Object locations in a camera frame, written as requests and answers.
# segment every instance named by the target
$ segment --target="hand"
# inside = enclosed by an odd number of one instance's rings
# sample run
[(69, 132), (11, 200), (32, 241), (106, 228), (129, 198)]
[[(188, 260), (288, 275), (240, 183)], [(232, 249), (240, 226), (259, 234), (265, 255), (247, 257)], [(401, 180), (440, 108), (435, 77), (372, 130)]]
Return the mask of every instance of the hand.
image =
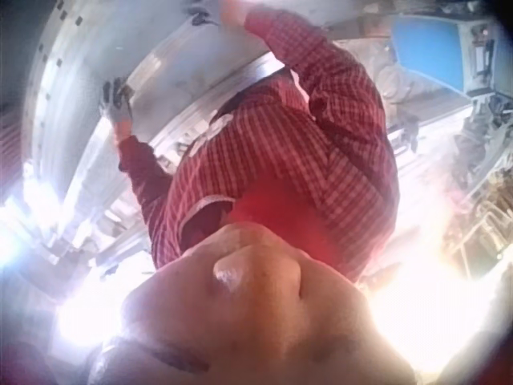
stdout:
[(243, 0), (220, 0), (221, 22), (225, 26), (244, 26), (249, 11), (255, 6)]
[(132, 115), (127, 93), (121, 78), (114, 83), (105, 82), (100, 102), (100, 113), (108, 119), (114, 128), (116, 144), (131, 136)]

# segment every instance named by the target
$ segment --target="nose tip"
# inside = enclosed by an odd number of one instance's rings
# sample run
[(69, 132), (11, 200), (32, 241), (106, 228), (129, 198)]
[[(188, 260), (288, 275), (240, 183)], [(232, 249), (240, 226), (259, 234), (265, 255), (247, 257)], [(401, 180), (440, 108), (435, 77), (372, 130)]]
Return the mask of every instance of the nose tip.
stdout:
[(245, 299), (299, 298), (301, 267), (296, 258), (267, 245), (245, 247), (214, 265), (216, 279), (233, 295)]

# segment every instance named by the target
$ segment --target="eyebrow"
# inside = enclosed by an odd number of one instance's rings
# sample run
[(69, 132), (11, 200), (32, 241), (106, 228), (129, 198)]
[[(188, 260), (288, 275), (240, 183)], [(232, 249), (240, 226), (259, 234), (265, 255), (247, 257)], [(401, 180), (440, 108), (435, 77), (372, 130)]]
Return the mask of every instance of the eyebrow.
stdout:
[(161, 363), (173, 367), (179, 371), (185, 371), (194, 375), (203, 374), (208, 371), (210, 365), (191, 355), (189, 352), (178, 349), (174, 346), (166, 345), (162, 347), (153, 347), (143, 345), (140, 342), (129, 341), (124, 338), (119, 341), (122, 345), (132, 347), (138, 351), (150, 355)]

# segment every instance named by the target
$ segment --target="red cloth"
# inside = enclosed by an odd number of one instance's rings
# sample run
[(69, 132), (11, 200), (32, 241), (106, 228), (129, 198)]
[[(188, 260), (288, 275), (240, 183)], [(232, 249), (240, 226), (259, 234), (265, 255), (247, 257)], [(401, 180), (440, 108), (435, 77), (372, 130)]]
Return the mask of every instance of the red cloth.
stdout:
[[(258, 83), (226, 127), (196, 141), (174, 178), (146, 144), (135, 137), (121, 143), (121, 165), (148, 224), (155, 264), (166, 265), (190, 245), (182, 229), (191, 219), (214, 221), (202, 208), (236, 202), (232, 217), (271, 227), (355, 280), (386, 243), (397, 216), (397, 168), (380, 95), (351, 54), (295, 14), (255, 10), (246, 28), (298, 73), (309, 103), (290, 77)], [(279, 192), (265, 187), (273, 185)], [(249, 188), (261, 193), (250, 198)], [(284, 193), (289, 200), (278, 198)]]

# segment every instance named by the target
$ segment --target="skin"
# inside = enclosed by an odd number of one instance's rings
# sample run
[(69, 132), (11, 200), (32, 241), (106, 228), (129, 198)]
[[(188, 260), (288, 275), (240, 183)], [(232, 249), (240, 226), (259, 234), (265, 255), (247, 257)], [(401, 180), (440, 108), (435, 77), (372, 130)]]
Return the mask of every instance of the skin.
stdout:
[(250, 223), (132, 292), (119, 337), (90, 383), (414, 383), (351, 282)]

